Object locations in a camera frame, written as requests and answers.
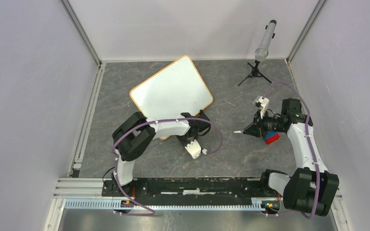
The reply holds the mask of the white whiteboard with yellow frame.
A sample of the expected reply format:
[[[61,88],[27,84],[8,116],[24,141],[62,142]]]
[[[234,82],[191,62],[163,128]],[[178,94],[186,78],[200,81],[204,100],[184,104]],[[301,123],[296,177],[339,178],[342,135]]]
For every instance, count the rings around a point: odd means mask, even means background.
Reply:
[[[196,116],[213,102],[213,95],[195,64],[183,55],[131,89],[137,108],[153,119]]]

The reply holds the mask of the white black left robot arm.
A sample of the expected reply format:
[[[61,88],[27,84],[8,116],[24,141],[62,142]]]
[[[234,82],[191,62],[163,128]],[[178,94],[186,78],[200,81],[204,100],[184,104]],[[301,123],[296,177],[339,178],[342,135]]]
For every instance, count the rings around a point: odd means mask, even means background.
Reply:
[[[111,179],[103,181],[104,191],[115,191],[120,196],[132,191],[135,161],[155,139],[175,136],[193,159],[207,154],[198,138],[206,135],[211,126],[203,111],[197,116],[181,113],[170,119],[151,119],[142,112],[135,112],[112,133],[115,165],[110,169]]]

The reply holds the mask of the silver microphone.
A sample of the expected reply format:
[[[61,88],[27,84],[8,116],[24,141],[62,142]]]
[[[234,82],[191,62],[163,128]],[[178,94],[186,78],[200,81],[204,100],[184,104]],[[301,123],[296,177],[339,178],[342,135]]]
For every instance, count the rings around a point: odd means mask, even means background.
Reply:
[[[264,36],[260,42],[260,45],[255,51],[255,60],[262,62],[264,61],[269,54],[269,46],[271,43],[271,40],[273,39],[275,33],[275,28],[277,25],[277,21],[275,19],[270,20],[270,22],[265,27],[265,33]]]

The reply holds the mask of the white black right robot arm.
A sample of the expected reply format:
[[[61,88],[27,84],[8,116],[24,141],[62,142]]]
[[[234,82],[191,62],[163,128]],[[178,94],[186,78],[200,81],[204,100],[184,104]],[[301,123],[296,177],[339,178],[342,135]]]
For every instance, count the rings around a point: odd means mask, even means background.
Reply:
[[[279,193],[288,210],[325,217],[338,190],[339,178],[330,173],[322,161],[312,120],[302,112],[298,99],[284,99],[281,112],[273,116],[269,115],[268,103],[269,99],[263,96],[255,99],[258,111],[241,133],[261,138],[266,144],[276,141],[280,133],[287,134],[297,168],[292,176],[267,169],[261,175],[259,191],[264,196]]]

